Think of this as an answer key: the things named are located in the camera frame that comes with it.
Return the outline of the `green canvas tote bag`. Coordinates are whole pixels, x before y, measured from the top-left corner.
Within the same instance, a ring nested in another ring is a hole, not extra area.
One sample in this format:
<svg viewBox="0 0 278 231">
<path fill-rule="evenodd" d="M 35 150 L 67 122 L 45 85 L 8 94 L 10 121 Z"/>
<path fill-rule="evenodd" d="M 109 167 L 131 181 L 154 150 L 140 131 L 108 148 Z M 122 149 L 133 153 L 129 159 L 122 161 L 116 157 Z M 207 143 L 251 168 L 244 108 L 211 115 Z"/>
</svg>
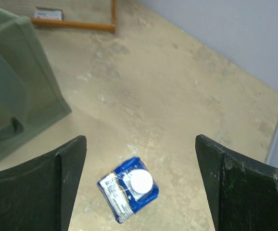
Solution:
<svg viewBox="0 0 278 231">
<path fill-rule="evenodd" d="M 31 20 L 0 8 L 0 160 L 70 113 Z"/>
</svg>

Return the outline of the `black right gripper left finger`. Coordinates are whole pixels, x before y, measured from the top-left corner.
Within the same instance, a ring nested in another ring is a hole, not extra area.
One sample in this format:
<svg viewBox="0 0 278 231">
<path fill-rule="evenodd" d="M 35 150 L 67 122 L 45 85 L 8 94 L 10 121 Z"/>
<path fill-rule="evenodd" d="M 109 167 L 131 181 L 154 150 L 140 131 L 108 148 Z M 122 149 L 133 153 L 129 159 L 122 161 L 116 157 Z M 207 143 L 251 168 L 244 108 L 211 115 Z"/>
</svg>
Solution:
<svg viewBox="0 0 278 231">
<path fill-rule="evenodd" d="M 68 230 L 86 153 L 86 137 L 77 136 L 0 171 L 0 231 Z"/>
</svg>

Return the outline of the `blue orange juice carton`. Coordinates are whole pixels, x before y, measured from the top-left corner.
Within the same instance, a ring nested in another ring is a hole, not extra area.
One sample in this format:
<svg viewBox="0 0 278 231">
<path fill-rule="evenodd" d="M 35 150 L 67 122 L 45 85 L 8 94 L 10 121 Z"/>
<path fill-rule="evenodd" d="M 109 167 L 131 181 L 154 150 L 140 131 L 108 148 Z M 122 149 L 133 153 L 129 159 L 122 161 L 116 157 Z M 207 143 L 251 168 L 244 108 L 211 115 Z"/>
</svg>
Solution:
<svg viewBox="0 0 278 231">
<path fill-rule="evenodd" d="M 97 182 L 115 220 L 123 223 L 159 195 L 159 187 L 141 158 L 134 156 Z"/>
</svg>

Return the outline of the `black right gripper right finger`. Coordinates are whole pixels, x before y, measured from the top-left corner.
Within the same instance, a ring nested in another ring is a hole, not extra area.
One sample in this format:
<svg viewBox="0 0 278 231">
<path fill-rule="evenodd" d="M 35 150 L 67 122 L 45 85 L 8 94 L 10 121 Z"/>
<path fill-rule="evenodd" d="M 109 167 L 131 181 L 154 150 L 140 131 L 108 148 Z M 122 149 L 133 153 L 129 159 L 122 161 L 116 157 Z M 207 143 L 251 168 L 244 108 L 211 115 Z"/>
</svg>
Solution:
<svg viewBox="0 0 278 231">
<path fill-rule="evenodd" d="M 202 134 L 195 150 L 215 230 L 278 231 L 278 168 Z"/>
</svg>

